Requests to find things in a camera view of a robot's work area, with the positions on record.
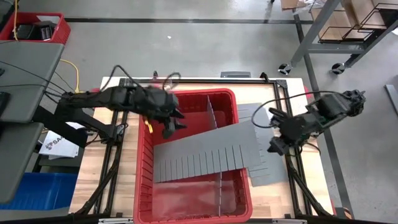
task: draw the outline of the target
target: blue container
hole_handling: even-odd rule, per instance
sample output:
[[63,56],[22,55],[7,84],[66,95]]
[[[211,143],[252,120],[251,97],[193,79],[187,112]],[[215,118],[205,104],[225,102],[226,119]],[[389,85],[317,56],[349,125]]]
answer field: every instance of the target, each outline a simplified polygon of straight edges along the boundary
[[68,207],[77,174],[25,173],[14,199],[0,210],[53,210]]

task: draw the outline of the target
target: concrete floor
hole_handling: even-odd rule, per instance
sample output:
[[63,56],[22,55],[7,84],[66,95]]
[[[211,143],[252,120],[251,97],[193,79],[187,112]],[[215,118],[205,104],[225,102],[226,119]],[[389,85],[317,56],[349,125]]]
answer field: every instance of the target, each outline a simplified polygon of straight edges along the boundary
[[[179,19],[293,19],[290,11],[257,0],[35,0],[21,1],[22,11],[62,12],[67,17],[125,17]],[[309,19],[308,14],[300,15]],[[161,76],[178,71],[183,77],[219,77],[223,71],[266,72],[281,77],[276,68],[288,62],[299,46],[294,25],[258,24],[79,24],[71,23],[63,58],[80,69],[80,88],[99,87],[114,64],[135,77]],[[365,110],[331,131],[353,213],[356,219],[398,222],[398,117],[383,86],[395,75],[398,36],[389,34],[353,68],[340,76],[328,73],[348,55],[312,55],[321,90],[366,91]],[[73,68],[60,63],[59,74],[71,85]],[[310,88],[301,61],[290,73]],[[63,85],[54,77],[54,82]],[[326,150],[323,137],[318,140]],[[340,200],[330,159],[322,153],[331,198]]]

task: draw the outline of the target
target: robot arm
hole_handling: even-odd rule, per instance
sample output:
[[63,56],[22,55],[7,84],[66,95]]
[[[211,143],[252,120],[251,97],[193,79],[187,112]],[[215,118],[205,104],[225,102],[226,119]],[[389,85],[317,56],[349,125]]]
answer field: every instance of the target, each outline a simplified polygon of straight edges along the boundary
[[101,139],[114,138],[112,126],[102,124],[84,115],[82,108],[105,107],[113,111],[130,111],[164,124],[163,137],[170,137],[176,129],[185,128],[177,121],[184,118],[179,112],[178,99],[173,93],[148,86],[114,86],[104,91],[92,93],[64,93],[58,103],[56,113],[64,120],[80,123],[96,129]]
[[271,139],[268,152],[288,154],[290,147],[303,146],[310,136],[318,136],[347,116],[359,115],[366,101],[363,94],[358,90],[326,94],[307,105],[308,112],[296,116],[270,108],[271,126],[277,126],[281,135]]

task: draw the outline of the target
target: gray divider panel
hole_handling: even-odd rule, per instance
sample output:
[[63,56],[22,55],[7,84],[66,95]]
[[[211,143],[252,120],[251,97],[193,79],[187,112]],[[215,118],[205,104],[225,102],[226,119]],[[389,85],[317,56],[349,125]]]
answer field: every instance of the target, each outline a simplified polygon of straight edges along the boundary
[[[154,182],[261,165],[256,132],[250,121],[217,129],[210,101],[208,113],[214,130],[154,147]],[[170,165],[174,161],[176,169]]]
[[[260,103],[250,103],[238,105],[239,122],[251,120],[253,112],[260,106]],[[268,125],[269,118],[265,108],[260,109],[255,117],[255,122],[260,125]],[[283,162],[283,157],[276,153],[268,153],[269,141],[274,136],[271,128],[254,127],[259,145],[261,164],[251,166],[248,174],[251,178],[253,187],[269,185],[277,182],[287,181],[287,169]]]

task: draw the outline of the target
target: red tray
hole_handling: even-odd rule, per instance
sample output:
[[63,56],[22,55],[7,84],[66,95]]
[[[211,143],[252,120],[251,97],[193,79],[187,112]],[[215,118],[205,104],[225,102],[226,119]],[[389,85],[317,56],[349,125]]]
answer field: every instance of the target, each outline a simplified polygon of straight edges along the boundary
[[[35,22],[39,22],[39,18],[37,16],[58,16],[60,18],[53,36],[50,40],[21,40],[21,41],[29,41],[29,42],[44,42],[44,43],[58,43],[58,44],[67,44],[70,27],[68,23],[65,21],[62,13],[44,13],[44,12],[18,12],[17,14],[17,24],[32,24]],[[10,39],[10,35],[14,30],[14,13],[12,13],[10,19],[7,21],[7,24],[4,26],[3,30],[0,32],[0,40],[12,40]]]
[[208,120],[207,97],[215,111],[219,128],[238,123],[234,93],[229,89],[175,92],[181,122],[187,129],[178,130],[170,139],[163,139],[162,124],[154,124],[149,133],[142,117],[139,119],[134,222],[137,223],[240,223],[250,219],[252,203],[245,169],[223,172],[221,216],[218,216],[219,175],[210,174],[153,182],[153,150],[157,144],[212,130]]

